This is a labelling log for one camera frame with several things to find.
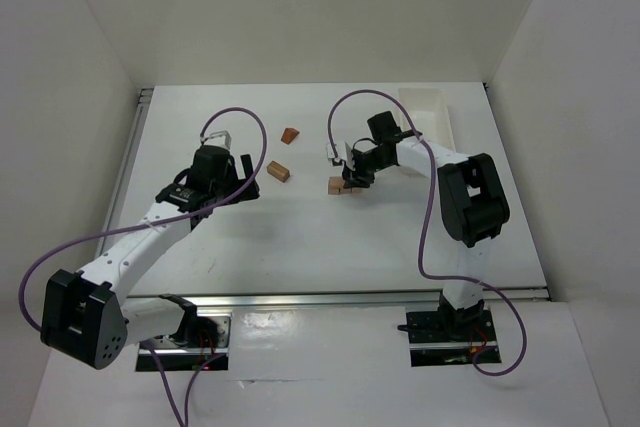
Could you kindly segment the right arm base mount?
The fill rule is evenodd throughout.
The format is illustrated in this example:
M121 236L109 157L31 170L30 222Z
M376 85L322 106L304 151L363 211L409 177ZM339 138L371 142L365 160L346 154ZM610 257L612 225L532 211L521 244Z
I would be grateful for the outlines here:
M499 364L497 335L488 309L470 326L446 332L436 311L407 312L397 330L406 334L412 367Z

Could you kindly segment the brown triangular wood block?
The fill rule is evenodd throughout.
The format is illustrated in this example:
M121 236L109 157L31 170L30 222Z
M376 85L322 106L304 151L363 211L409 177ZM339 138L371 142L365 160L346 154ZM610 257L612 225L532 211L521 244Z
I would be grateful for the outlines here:
M298 136L300 132L292 127L286 127L281 135L281 142L285 145L290 145Z

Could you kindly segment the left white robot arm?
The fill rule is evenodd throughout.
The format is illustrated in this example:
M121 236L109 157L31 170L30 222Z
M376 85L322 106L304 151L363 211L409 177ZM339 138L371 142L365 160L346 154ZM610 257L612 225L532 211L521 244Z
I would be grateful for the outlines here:
M199 147L192 165L155 197L137 224L96 260L47 282L40 340L101 370L130 344L167 337L180 346L215 348L217 324L175 294L132 300L141 278L213 208L256 200L259 187L250 155L225 147Z

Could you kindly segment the short rectangular wood block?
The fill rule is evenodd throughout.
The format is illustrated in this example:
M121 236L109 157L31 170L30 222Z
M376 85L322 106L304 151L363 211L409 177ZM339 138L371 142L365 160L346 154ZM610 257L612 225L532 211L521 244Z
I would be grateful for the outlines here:
M267 173L282 183L285 183L290 178L289 169L276 161L271 161L267 165Z

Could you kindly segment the white plastic bin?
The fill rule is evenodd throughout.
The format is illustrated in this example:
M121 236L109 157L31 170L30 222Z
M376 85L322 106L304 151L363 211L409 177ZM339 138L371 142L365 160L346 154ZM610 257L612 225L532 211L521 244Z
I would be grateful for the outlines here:
M445 92L439 88L400 88L398 99L434 148L436 166L444 165L449 160L444 151L456 151Z

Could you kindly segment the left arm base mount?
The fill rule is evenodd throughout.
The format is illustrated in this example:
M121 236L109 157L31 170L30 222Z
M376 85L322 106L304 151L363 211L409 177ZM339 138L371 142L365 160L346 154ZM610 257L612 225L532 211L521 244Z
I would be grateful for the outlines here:
M176 343L171 337L156 336L149 340L167 372L195 372L209 359L205 371L227 371L229 366L229 344L232 314L212 311L207 318L216 325L216 334L201 330L194 340Z

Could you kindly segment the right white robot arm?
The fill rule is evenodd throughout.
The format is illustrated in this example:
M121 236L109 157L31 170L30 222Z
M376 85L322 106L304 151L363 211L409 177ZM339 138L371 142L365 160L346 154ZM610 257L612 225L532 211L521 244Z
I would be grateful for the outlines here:
M343 167L347 188L368 188L375 174L392 166L409 168L429 179L427 210L418 244L419 273L444 282L437 309L438 327L453 333L479 322L484 309L482 274L488 252L510 218L510 209L491 156L466 156L426 140L419 132L403 131L391 112L367 121L373 147L360 151L343 142L329 144L328 156ZM434 203L442 224L458 243L454 274L432 275L425 269L426 236Z

